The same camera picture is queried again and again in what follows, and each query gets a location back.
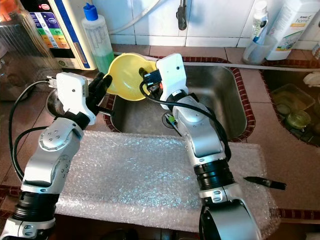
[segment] yellow bowl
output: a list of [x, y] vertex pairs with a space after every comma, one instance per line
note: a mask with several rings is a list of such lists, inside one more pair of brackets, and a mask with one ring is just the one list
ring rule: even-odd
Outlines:
[[112, 83], [107, 90], [109, 94], [115, 94], [129, 101], [139, 101], [145, 98], [140, 92], [139, 86], [143, 78], [139, 69], [144, 68], [148, 73], [156, 70], [156, 62], [145, 59], [137, 53], [123, 53], [117, 56], [109, 67]]

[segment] faucet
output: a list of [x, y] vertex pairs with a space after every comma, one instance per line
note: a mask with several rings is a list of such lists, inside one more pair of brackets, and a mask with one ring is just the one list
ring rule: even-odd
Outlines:
[[186, 7], [186, 0], [180, 0], [180, 6], [176, 12], [176, 18], [178, 19], [178, 27], [182, 31], [187, 28]]

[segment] sink drain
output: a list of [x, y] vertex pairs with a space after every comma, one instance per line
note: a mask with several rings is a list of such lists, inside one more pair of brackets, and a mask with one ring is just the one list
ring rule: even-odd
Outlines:
[[162, 115], [162, 123], [164, 126], [166, 126], [168, 129], [173, 129], [174, 127], [171, 125], [171, 123], [168, 121], [168, 119], [166, 118], [166, 114], [172, 114], [171, 111], [166, 111], [163, 115]]

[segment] bubble wrap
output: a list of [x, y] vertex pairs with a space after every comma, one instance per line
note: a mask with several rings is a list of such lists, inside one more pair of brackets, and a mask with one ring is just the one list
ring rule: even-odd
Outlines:
[[[266, 175], [259, 145], [230, 143], [235, 180], [264, 237], [279, 224], [269, 190], [243, 180]], [[201, 201], [183, 138], [85, 131], [74, 156], [59, 214], [197, 232]]]

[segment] white tile wall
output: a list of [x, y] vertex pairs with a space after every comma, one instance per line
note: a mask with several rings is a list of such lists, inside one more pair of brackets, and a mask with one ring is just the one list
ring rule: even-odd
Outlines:
[[[122, 27], [156, 0], [92, 0], [105, 16], [109, 30]], [[112, 43], [246, 47], [250, 43], [254, 11], [259, 0], [185, 0], [187, 29], [179, 30], [176, 12], [180, 0], [160, 0], [148, 15], [126, 30], [111, 35]], [[285, 0], [266, 0], [271, 27]], [[312, 49], [320, 41], [320, 12], [301, 36], [298, 49]]]

